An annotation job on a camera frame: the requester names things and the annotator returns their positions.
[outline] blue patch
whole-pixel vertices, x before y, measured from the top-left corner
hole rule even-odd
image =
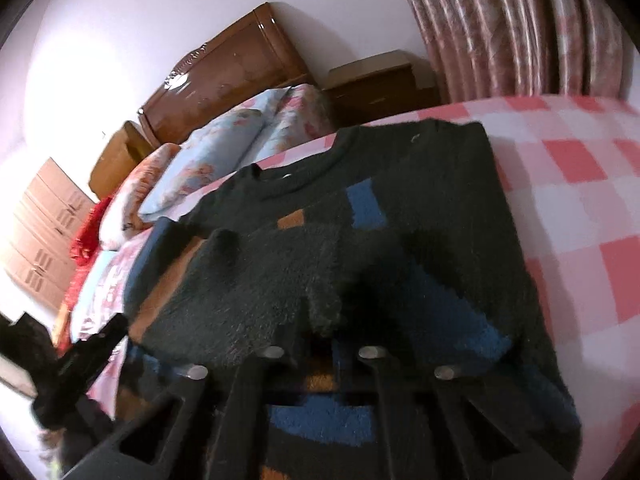
[[[378,280],[378,286],[384,287],[384,282]],[[459,364],[481,372],[511,348],[511,340],[484,313],[413,261],[398,299],[391,315],[420,362]]]
[[[370,178],[349,186],[346,192],[353,211],[353,227],[373,230],[386,226],[386,217],[373,194]]]
[[[563,432],[580,428],[580,418],[571,399],[547,379],[536,365],[525,364],[522,371],[529,400],[547,420]]]
[[[279,430],[323,444],[359,447],[374,441],[370,406],[343,406],[327,395],[306,396],[302,406],[270,406]]]
[[[134,363],[142,359],[142,350],[139,346],[131,344],[127,349],[127,363]]]
[[[156,376],[160,374],[160,361],[158,361],[158,359],[149,354],[144,354],[142,359],[145,364],[148,364],[151,367],[151,370]]]

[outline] pink checkered bedspread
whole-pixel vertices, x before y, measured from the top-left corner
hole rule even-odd
[[[640,116],[616,100],[543,96],[452,104],[372,124],[429,117],[484,124],[583,424],[575,478],[600,479],[640,422]],[[334,138],[260,166],[323,152]],[[224,180],[193,193],[170,216],[191,210]],[[98,286],[94,311],[101,322],[122,310],[126,275],[147,236],[122,248]],[[92,389],[110,413],[123,357],[119,349]]]

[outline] red blanket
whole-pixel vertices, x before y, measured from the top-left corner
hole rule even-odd
[[[103,198],[98,202],[89,212],[89,215],[84,220],[78,232],[76,238],[71,242],[69,248],[69,255],[76,261],[76,272],[71,278],[71,283],[66,290],[65,297],[60,305],[58,316],[56,317],[56,323],[54,325],[52,339],[55,345],[58,355],[63,355],[71,346],[71,337],[69,328],[71,325],[71,312],[73,311],[76,303],[78,303],[78,297],[82,286],[86,281],[89,272],[91,272],[94,266],[95,259],[98,257],[100,240],[98,238],[98,231],[100,230],[100,222],[104,213],[107,211],[113,195]]]

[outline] floral pillow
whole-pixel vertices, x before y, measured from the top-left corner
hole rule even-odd
[[[230,110],[195,130],[145,198],[140,218],[154,222],[183,197],[231,173],[263,123],[260,110],[245,108]]]
[[[129,173],[100,223],[103,249],[117,251],[124,242],[149,227],[138,216],[140,204],[178,152],[180,146],[177,144],[163,144]]]
[[[231,108],[231,110],[241,110],[243,108],[252,108],[260,110],[264,118],[264,124],[269,124],[276,113],[280,110],[284,98],[291,92],[292,87],[270,88],[258,95],[247,99],[246,101]]]
[[[235,169],[334,133],[336,127],[331,116],[328,102],[315,86],[302,84],[293,87],[280,101],[273,121],[265,123]]]

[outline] orange patch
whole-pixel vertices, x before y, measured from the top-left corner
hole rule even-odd
[[[335,390],[334,376],[331,374],[313,374],[306,377],[308,392],[332,392]]]
[[[263,466],[260,480],[289,480],[289,477],[280,471],[274,471],[270,467]]]
[[[126,387],[118,389],[116,394],[116,418],[129,422],[133,420],[149,406],[142,397],[137,396]]]
[[[305,211],[298,209],[293,213],[283,216],[278,220],[278,229],[289,229],[292,227],[300,227],[305,224]]]
[[[171,262],[160,277],[156,286],[140,305],[136,319],[129,325],[129,337],[132,341],[136,343],[142,341],[145,330],[156,320],[166,302],[180,285],[187,266],[204,241],[204,238],[194,236],[180,256]]]
[[[69,312],[69,307],[63,302],[60,304],[58,315],[56,316],[56,321],[53,324],[53,330],[51,332],[51,342],[56,348],[60,345],[60,342],[65,335],[65,330],[68,334],[68,325],[70,320],[71,313]]]

